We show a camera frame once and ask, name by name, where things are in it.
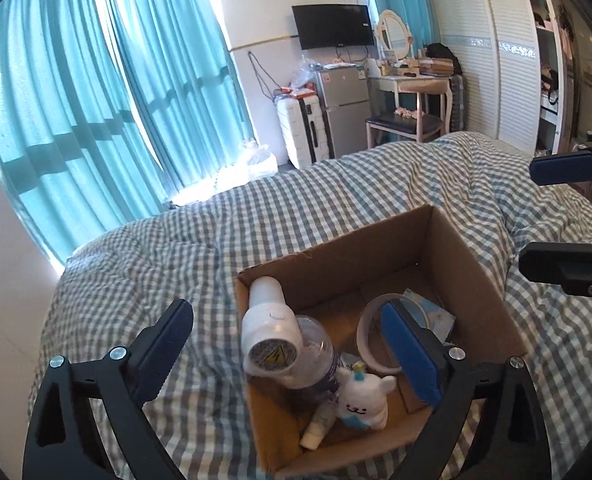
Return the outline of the black wall television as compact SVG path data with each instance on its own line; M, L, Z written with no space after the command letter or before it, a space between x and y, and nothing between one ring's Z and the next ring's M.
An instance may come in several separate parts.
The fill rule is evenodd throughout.
M374 45L369 8L362 4L292 6L302 50Z

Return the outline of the white hair dryer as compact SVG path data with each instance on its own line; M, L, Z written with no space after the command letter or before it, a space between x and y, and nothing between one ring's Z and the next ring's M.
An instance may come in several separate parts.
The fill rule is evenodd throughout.
M286 304L281 284L271 276L253 281L242 319L241 347L246 374L280 377L302 351L302 331Z

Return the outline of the left teal curtain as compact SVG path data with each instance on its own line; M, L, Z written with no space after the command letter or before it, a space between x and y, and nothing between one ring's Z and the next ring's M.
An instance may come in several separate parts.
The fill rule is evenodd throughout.
M94 0L0 3L0 181L58 261L162 210L162 175Z

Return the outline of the white suitcase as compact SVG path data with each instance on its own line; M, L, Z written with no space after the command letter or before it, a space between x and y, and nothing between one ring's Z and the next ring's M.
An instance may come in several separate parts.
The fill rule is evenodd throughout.
M315 93L274 102L290 163L298 170L330 158L322 108Z

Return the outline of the white plush toy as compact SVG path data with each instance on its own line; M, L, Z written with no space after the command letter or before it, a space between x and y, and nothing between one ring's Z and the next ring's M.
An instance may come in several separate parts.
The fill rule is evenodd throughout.
M383 430L387 425L387 396L397 388L394 376L380 377L366 371L362 362L336 370L339 383L336 416L346 426Z

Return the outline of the silver mini fridge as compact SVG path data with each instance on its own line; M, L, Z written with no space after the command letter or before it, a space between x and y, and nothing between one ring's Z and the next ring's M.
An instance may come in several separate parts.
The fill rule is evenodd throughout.
M314 83L324 108L333 156L366 150L371 103L364 69L355 65L323 67L314 73Z

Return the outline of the blue tissue pack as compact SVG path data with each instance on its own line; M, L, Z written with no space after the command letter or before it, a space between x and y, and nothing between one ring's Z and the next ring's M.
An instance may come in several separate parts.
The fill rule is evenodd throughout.
M401 299L415 322L430 330L436 338L445 344L456 325L456 317L423 296L407 289Z

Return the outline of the small white cream tube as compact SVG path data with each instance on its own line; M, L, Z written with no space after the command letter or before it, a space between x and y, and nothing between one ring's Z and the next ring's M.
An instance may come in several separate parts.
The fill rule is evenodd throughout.
M337 399L335 396L320 404L312 415L299 445L308 451L319 448L324 438L331 431L337 419Z

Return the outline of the white louvred wardrobe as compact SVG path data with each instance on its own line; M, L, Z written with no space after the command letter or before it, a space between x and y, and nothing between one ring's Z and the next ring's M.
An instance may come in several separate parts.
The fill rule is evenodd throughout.
M465 125L527 155L568 147L568 69L553 0L433 0L458 58Z

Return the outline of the black tape roll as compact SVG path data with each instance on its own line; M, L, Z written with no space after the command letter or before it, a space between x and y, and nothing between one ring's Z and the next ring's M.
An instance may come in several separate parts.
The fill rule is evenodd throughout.
M392 300L399 300L401 294L391 292L369 301L359 318L356 329L356 346L360 359L368 369L380 376L395 376L401 373L400 367L392 365L392 352L388 350L382 330L377 326L381 321L381 310Z

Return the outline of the middle teal curtain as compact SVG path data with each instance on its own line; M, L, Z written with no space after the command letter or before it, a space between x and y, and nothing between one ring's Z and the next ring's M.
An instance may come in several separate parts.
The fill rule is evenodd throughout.
M254 133L209 0L105 0L133 102L169 185L238 160Z

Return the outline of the oval vanity mirror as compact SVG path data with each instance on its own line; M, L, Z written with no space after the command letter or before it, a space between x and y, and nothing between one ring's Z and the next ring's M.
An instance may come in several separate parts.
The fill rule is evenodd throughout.
M402 61L412 53L413 36L408 25L392 10L384 10L376 25L376 38L385 58Z

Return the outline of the white dressing table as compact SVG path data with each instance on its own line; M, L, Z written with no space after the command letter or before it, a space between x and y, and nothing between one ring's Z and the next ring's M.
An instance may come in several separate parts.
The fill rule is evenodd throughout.
M416 110L410 117L420 119L424 114L422 97L439 96L439 117L445 124L445 133L450 130L451 112L453 107L453 93L448 77L420 75L408 76L369 76L370 89L391 93L394 97L395 110L400 107L400 94L413 94Z

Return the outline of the clear plastic water bottle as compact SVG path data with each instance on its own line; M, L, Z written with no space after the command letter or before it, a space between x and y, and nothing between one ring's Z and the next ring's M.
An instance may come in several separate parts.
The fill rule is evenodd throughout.
M294 366L279 379L279 384L308 402L321 404L339 388L338 355L321 323L302 315L296 320L302 334L302 350Z

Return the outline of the brown cardboard box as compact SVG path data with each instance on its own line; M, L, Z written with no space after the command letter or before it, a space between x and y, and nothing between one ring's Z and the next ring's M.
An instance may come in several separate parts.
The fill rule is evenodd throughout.
M295 313L323 325L338 351L356 352L356 329L370 300L411 289L454 314L451 339L468 364L503 363L527 352L497 287L447 217L428 205L241 272L234 282L238 312L246 313L249 286L266 275L280 282ZM311 478L383 457L413 443L430 417L400 379L388 398L385 429L338 422L320 448L306 451L299 440L312 405L264 378L249 381L247 405L260 466L277 479Z

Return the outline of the grey checked bed quilt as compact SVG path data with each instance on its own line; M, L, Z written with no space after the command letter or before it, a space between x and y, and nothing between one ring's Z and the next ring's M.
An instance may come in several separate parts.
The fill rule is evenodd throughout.
M425 204L464 238L526 344L562 478L592 437L592 299L532 284L517 266L529 242L592 244L592 205L530 180L526 155L480 133L395 142L290 171L132 222L68 259L44 323L36 372L54 356L102 358L154 324L170 302L194 328L158 398L144 408L191 479L259 479L238 343L234 280Z

